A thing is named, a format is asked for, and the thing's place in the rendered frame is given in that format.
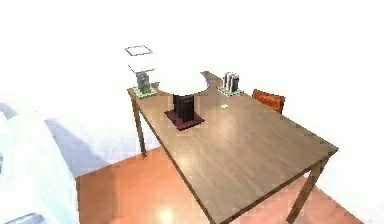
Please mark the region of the white shade table lamp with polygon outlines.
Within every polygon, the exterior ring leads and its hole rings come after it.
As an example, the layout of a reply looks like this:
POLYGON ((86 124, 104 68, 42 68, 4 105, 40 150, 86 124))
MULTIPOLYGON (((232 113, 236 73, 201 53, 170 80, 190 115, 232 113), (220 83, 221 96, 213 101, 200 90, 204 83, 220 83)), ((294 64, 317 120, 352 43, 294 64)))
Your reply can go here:
POLYGON ((172 96, 173 109, 165 114, 179 131, 201 124, 204 119, 195 112, 195 95, 209 85, 199 69, 167 66, 159 70, 159 90, 172 96))

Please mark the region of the grey statue on green base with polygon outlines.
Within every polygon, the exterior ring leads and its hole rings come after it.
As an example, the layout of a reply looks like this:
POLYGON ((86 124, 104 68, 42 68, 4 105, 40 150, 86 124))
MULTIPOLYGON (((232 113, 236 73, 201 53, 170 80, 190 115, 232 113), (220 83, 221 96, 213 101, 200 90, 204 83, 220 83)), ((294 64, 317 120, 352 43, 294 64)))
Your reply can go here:
POLYGON ((153 96, 157 91, 149 82, 149 75, 146 72, 138 72, 136 74, 137 86, 133 88, 133 92, 139 99, 153 96))

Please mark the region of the brown wooden table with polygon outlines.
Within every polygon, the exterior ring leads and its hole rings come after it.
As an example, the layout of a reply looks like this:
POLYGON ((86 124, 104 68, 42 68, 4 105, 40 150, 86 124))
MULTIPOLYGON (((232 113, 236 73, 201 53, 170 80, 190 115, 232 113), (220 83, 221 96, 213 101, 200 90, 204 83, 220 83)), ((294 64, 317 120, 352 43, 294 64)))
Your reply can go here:
POLYGON ((338 148, 247 94, 225 96, 219 77, 202 74, 210 85, 195 96, 201 124, 179 131, 165 114, 170 94, 139 99, 129 89, 136 127, 147 122, 210 224, 229 224, 308 174, 286 218, 293 224, 338 148))

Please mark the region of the orange chair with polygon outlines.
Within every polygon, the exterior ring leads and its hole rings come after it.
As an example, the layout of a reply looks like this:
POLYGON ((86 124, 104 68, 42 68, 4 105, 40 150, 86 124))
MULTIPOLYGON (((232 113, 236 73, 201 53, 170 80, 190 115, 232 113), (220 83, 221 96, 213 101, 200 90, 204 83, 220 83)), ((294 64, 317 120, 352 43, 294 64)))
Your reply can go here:
POLYGON ((252 93, 252 97, 256 100, 260 101, 262 104, 265 104, 271 107, 278 113, 282 113, 285 97, 280 95, 275 95, 272 93, 264 92, 258 89, 254 89, 252 93))

